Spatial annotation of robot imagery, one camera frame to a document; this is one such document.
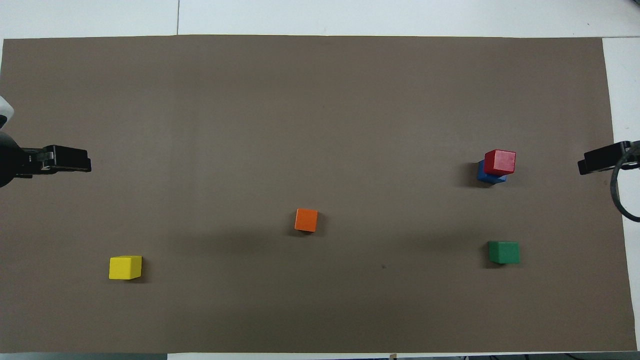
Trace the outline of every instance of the white table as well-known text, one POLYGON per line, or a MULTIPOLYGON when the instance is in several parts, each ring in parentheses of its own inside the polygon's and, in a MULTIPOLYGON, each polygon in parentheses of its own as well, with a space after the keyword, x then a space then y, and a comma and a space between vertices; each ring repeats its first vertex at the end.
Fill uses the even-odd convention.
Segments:
MULTIPOLYGON (((0 16, 2 39, 187 34, 602 37, 614 140, 640 140, 640 6, 631 0, 0 0, 0 16)), ((640 172, 620 174, 621 198, 635 214, 640 213, 639 184, 640 172)), ((615 209, 612 205, 603 211, 615 209)), ((640 224, 624 219, 623 225, 640 343, 640 224)), ((388 355, 172 354, 170 358, 388 355)), ((398 354, 446 355, 452 354, 398 354)))

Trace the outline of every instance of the black cable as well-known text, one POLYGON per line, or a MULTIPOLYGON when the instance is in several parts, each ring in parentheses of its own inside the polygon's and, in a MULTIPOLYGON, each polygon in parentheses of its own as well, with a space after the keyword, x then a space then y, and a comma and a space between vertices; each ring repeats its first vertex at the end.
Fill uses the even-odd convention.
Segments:
POLYGON ((620 160, 618 160, 616 166, 611 172, 611 183, 609 184, 609 188, 611 189, 611 199, 613 200, 613 204, 616 206, 616 209, 618 209, 625 218, 631 221, 640 222, 640 217, 631 214, 624 206, 622 206, 622 203, 620 202, 620 194, 618 193, 618 172, 620 172, 622 164, 626 163, 629 157, 631 157, 631 155, 636 155, 637 152, 640 152, 640 142, 636 142, 631 145, 631 147, 622 155, 620 160))

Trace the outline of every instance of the green cube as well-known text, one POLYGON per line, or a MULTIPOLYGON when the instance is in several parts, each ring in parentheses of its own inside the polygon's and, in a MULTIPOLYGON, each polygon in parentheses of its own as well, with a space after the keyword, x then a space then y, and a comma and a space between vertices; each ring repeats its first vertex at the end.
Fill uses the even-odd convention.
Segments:
POLYGON ((489 260, 498 264, 519 264, 520 247, 513 241, 489 241, 489 260))

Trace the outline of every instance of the red cube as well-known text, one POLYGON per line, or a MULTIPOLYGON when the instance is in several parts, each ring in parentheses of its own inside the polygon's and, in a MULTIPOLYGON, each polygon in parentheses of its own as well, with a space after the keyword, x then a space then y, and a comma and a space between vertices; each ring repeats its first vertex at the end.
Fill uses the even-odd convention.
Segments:
POLYGON ((492 150, 484 155, 484 172, 495 176, 513 174, 516 170, 516 153, 506 150, 492 150))

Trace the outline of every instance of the orange cube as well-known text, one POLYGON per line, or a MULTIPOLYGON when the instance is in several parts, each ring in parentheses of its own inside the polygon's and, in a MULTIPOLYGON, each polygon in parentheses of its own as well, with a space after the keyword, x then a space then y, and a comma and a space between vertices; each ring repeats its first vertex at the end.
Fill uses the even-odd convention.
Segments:
POLYGON ((314 231, 316 231, 317 222, 317 210, 298 209, 296 211, 296 225, 293 228, 295 230, 302 230, 313 233, 314 231))

